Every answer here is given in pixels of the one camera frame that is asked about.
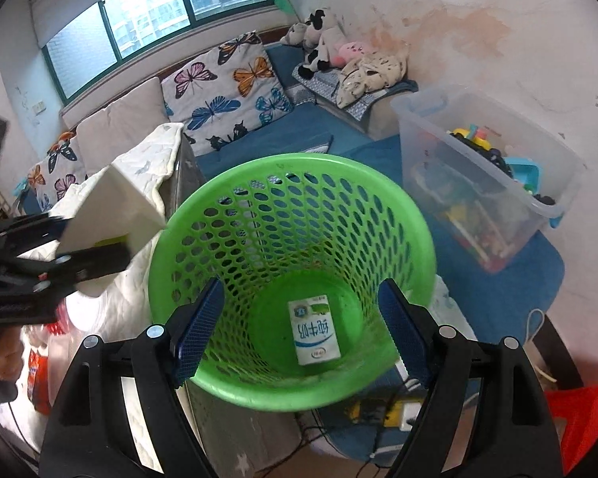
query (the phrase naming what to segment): white milk carton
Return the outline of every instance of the white milk carton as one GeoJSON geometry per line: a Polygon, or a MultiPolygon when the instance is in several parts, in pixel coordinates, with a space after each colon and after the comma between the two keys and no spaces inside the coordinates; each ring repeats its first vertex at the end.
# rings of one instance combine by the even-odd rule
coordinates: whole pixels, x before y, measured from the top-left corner
{"type": "Polygon", "coordinates": [[[288,309],[301,366],[341,357],[326,295],[288,302],[288,309]]]}

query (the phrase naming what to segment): green window frame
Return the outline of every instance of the green window frame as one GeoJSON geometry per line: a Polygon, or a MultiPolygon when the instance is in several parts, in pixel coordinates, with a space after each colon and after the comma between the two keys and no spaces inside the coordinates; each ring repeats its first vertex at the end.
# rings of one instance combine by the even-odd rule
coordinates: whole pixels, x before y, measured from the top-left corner
{"type": "Polygon", "coordinates": [[[91,86],[93,86],[93,84],[96,84],[97,81],[100,81],[101,79],[105,78],[111,72],[114,72],[120,66],[123,66],[125,63],[128,63],[130,60],[134,59],[135,57],[142,55],[144,52],[158,46],[161,43],[164,43],[164,41],[168,41],[180,34],[190,31],[190,30],[195,30],[195,28],[201,27],[208,23],[216,22],[217,20],[222,20],[228,16],[234,16],[236,14],[240,14],[240,13],[246,12],[248,10],[252,10],[252,9],[260,9],[262,7],[272,6],[272,5],[274,5],[274,2],[275,2],[275,0],[265,0],[262,2],[255,2],[253,4],[249,4],[246,6],[235,7],[234,9],[228,9],[223,12],[218,12],[216,14],[212,14],[210,16],[200,19],[200,18],[195,17],[195,11],[193,10],[193,3],[191,2],[191,0],[182,0],[182,1],[183,1],[183,6],[186,9],[186,14],[188,15],[188,20],[190,23],[189,25],[187,25],[186,27],[182,27],[179,30],[176,30],[168,35],[160,37],[160,38],[156,39],[155,41],[153,41],[152,43],[147,44],[146,46],[143,46],[142,48],[136,50],[135,52],[132,52],[131,54],[129,54],[128,56],[123,58],[122,54],[120,52],[120,49],[117,45],[117,41],[115,40],[115,37],[113,36],[113,30],[111,28],[111,23],[109,21],[108,15],[106,13],[106,3],[104,0],[100,0],[97,4],[99,6],[100,15],[102,16],[102,21],[104,22],[104,28],[106,30],[106,34],[111,43],[111,47],[113,48],[113,53],[115,54],[116,62],[113,65],[109,66],[109,68],[107,68],[103,72],[99,73],[94,78],[92,78],[89,82],[87,82],[84,86],[82,86],[79,90],[77,90],[72,95],[67,96],[66,94],[64,94],[64,90],[62,89],[60,79],[58,78],[58,75],[55,71],[53,62],[51,61],[51,56],[49,55],[49,50],[46,46],[44,46],[42,48],[42,54],[43,54],[43,57],[45,58],[46,66],[48,67],[49,73],[51,74],[51,79],[53,79],[53,84],[55,85],[55,89],[57,90],[58,94],[60,95],[60,98],[62,99],[62,103],[65,106],[67,106],[72,101],[74,101],[76,98],[78,98],[81,94],[83,94],[84,91],[86,91],[91,86]]]}

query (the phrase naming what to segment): green plastic basket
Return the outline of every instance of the green plastic basket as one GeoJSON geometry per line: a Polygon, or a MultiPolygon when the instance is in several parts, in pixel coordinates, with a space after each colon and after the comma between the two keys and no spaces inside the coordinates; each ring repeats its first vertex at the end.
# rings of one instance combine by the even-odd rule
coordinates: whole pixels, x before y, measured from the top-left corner
{"type": "Polygon", "coordinates": [[[164,323],[218,275],[226,304],[193,382],[240,406],[298,411],[394,365],[379,284],[392,277],[428,305],[435,270],[427,225],[398,185],[347,159],[297,153],[230,169],[190,196],[157,243],[148,295],[164,323]],[[322,294],[342,357],[300,366],[287,303],[322,294]]]}

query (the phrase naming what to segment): window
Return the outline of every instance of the window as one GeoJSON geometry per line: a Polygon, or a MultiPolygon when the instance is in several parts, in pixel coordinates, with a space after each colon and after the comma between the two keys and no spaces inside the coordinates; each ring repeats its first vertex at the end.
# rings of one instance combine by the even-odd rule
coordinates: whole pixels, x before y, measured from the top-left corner
{"type": "Polygon", "coordinates": [[[56,34],[43,49],[68,104],[97,79],[160,40],[225,13],[271,0],[102,0],[56,34]]]}

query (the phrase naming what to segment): wall socket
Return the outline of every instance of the wall socket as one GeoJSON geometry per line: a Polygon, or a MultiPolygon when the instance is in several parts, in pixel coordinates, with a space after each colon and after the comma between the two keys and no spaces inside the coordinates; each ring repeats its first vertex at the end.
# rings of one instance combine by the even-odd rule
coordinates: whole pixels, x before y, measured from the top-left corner
{"type": "Polygon", "coordinates": [[[33,112],[35,114],[40,114],[46,109],[46,104],[44,100],[40,100],[40,102],[33,105],[33,112]]]}

